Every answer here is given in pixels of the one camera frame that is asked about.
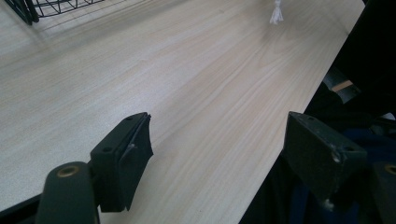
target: white object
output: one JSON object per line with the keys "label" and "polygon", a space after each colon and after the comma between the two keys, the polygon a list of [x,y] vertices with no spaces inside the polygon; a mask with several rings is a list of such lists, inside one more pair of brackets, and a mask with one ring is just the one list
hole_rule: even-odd
{"label": "white object", "polygon": [[282,11],[280,10],[280,1],[275,0],[275,9],[271,17],[270,23],[277,25],[279,21],[283,21]]}

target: black bracket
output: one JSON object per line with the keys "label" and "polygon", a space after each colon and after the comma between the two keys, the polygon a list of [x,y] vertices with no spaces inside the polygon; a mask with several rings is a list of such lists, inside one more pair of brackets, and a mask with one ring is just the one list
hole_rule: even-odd
{"label": "black bracket", "polygon": [[396,220],[396,164],[368,164],[365,149],[320,120],[290,112],[281,155],[325,208],[357,202],[364,223]]}
{"label": "black bracket", "polygon": [[102,212],[129,210],[153,155],[149,121],[147,113],[124,119],[93,149],[91,161],[53,169],[43,193],[1,212],[0,223],[93,224],[98,205]]}

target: black wire basket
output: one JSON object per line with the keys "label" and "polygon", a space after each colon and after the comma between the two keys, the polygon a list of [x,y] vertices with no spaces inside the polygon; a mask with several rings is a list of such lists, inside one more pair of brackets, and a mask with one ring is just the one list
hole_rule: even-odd
{"label": "black wire basket", "polygon": [[90,6],[104,0],[5,0],[8,5],[28,24],[40,18],[51,17]]}

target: wooden table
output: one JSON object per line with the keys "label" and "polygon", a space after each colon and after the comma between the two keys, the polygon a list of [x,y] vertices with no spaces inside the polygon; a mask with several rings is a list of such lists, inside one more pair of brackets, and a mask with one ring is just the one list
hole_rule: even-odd
{"label": "wooden table", "polygon": [[29,27],[0,1],[0,210],[142,111],[154,156],[103,223],[237,223],[361,0],[105,1]]}

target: light wood grain surface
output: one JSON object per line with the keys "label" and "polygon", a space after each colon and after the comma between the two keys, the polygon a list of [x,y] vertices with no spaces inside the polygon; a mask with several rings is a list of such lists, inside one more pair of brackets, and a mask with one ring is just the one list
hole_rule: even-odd
{"label": "light wood grain surface", "polygon": [[105,1],[25,25],[0,1],[0,210],[142,111],[154,156],[103,223],[237,223],[361,0]]}

